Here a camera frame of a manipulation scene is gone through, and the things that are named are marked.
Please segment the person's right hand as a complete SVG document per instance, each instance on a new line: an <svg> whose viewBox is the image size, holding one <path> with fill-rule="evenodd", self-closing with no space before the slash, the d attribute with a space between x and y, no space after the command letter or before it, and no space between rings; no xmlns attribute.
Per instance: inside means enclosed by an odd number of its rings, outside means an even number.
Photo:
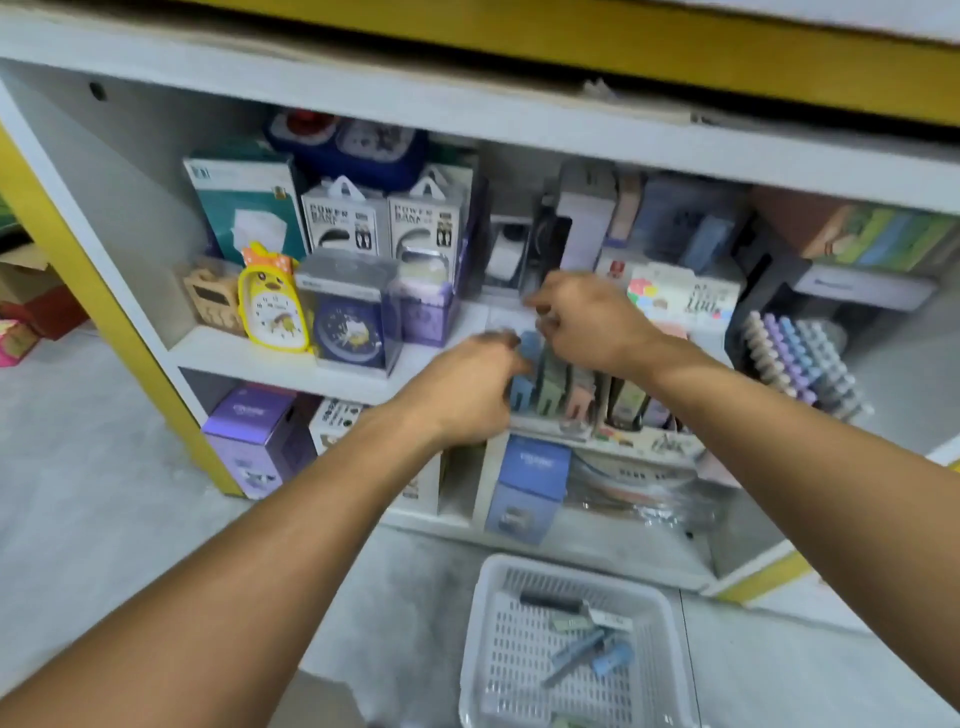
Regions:
<svg viewBox="0 0 960 728"><path fill-rule="evenodd" d="M618 286L595 273L574 273L583 274L581 342L549 345L573 365L636 381L671 337L649 321Z"/></svg>

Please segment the person's left hand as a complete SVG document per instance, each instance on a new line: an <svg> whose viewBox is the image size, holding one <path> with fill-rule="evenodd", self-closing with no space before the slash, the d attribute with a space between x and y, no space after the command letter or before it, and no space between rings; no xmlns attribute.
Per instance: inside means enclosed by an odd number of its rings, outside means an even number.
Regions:
<svg viewBox="0 0 960 728"><path fill-rule="evenodd" d="M400 430L435 451L477 444L510 429L507 384L486 380L478 336L435 356L386 405Z"/></svg>

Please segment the person's right forearm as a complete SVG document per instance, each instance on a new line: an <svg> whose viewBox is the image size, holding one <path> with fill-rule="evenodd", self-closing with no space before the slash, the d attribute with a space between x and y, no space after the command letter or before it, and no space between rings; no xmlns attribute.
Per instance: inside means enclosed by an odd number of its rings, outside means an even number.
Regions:
<svg viewBox="0 0 960 728"><path fill-rule="evenodd" d="M823 581L960 713L960 474L654 330L630 377L690 426Z"/></svg>

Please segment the person's left forearm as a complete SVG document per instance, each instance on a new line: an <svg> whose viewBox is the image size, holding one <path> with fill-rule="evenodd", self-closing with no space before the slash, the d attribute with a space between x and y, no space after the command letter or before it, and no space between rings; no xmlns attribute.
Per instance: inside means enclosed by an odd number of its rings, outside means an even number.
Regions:
<svg viewBox="0 0 960 728"><path fill-rule="evenodd" d="M445 448L368 410L249 509L0 699L0 728L265 728L387 507Z"/></svg>

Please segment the pastel blue stationery pack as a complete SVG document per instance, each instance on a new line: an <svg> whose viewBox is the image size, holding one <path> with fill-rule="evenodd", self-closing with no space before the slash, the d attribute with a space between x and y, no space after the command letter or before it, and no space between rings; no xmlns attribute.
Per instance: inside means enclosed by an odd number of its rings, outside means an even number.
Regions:
<svg viewBox="0 0 960 728"><path fill-rule="evenodd" d="M544 339L538 331L528 330L520 334L517 352L529 364L529 368L510 381L509 403L512 412L522 412L532 407L543 350Z"/></svg>

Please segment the white box with coloured dots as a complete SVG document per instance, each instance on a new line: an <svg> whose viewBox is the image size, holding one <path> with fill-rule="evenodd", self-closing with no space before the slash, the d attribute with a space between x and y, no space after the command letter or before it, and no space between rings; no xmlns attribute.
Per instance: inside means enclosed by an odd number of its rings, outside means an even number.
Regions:
<svg viewBox="0 0 960 728"><path fill-rule="evenodd" d="M742 289L737 279L657 262L634 264L627 281L628 298L650 321L689 334L725 334Z"/></svg>

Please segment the white power bank box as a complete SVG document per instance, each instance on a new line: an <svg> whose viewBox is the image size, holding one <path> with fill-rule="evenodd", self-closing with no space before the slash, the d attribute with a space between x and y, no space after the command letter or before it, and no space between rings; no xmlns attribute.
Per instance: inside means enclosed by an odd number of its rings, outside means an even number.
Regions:
<svg viewBox="0 0 960 728"><path fill-rule="evenodd" d="M429 164L407 190L387 197L393 259L404 281L453 285L466 201L460 185Z"/></svg>
<svg viewBox="0 0 960 728"><path fill-rule="evenodd" d="M389 200L349 176L326 177L300 198L308 250L341 250L391 260L394 257Z"/></svg>

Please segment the white stationery display box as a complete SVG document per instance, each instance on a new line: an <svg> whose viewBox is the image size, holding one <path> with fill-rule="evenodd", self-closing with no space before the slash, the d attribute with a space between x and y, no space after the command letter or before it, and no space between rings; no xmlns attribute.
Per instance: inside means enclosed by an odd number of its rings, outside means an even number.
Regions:
<svg viewBox="0 0 960 728"><path fill-rule="evenodd" d="M549 346L540 335L543 339L543 357ZM650 399L640 387L631 383L616 383L612 377L597 370L594 373L597 378L597 397L591 425L538 416L535 409L536 383L531 408L522 412L510 410L511 432L603 455L695 469L705 455L706 448L696 435L686 429L682 420Z"/></svg>

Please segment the white printed box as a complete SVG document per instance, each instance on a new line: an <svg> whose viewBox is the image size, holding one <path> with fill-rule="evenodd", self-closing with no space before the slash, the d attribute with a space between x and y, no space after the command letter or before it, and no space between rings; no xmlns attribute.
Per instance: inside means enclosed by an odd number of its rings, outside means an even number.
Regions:
<svg viewBox="0 0 960 728"><path fill-rule="evenodd" d="M308 425L318 456L323 455L345 436L368 406L359 402L323 396ZM441 510L441 488L447 469L445 452L433 457L404 487L390 509L397 512L434 517Z"/></svg>

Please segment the black marker pen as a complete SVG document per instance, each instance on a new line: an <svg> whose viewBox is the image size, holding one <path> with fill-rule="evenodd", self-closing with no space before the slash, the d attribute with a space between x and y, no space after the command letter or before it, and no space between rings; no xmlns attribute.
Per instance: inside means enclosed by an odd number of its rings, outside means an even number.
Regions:
<svg viewBox="0 0 960 728"><path fill-rule="evenodd" d="M587 609L579 598L551 595L545 592L524 589L519 594L519 603L531 608L544 609L569 615L582 615Z"/></svg>

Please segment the rack of pastel pens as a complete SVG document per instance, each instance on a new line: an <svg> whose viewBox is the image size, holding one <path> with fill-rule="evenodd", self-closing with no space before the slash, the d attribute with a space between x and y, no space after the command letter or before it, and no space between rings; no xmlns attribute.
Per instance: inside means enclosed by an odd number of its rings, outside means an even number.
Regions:
<svg viewBox="0 0 960 728"><path fill-rule="evenodd" d="M741 325L739 344L741 369L768 388L844 423L874 415L822 322L753 310Z"/></svg>

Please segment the beige digital clock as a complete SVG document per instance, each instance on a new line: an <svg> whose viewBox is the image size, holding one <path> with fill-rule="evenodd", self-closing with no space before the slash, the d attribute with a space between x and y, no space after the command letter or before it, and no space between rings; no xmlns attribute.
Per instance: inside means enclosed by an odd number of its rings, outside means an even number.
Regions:
<svg viewBox="0 0 960 728"><path fill-rule="evenodd" d="M198 321L218 331L246 337L238 301L241 265L221 258L198 255L181 277Z"/></svg>

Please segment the colourful striped box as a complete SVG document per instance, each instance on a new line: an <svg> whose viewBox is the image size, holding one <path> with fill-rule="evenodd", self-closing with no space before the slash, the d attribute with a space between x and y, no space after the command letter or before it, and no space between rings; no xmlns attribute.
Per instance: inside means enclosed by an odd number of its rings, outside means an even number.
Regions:
<svg viewBox="0 0 960 728"><path fill-rule="evenodd" d="M810 261L928 274L960 245L960 216L864 202L835 205L798 244Z"/></svg>

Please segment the brown cardboard box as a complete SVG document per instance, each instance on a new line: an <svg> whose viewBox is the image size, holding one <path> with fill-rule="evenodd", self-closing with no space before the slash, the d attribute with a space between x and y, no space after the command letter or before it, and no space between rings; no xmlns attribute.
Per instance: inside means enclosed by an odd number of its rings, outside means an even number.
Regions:
<svg viewBox="0 0 960 728"><path fill-rule="evenodd" d="M0 236L0 319L57 341L90 321L43 250L23 229Z"/></svg>

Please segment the pink small box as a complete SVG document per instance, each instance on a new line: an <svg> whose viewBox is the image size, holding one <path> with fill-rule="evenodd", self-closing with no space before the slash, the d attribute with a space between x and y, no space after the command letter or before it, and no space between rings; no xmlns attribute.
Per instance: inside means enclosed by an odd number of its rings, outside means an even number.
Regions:
<svg viewBox="0 0 960 728"><path fill-rule="evenodd" d="M29 323L0 319L0 369L18 366L42 341Z"/></svg>

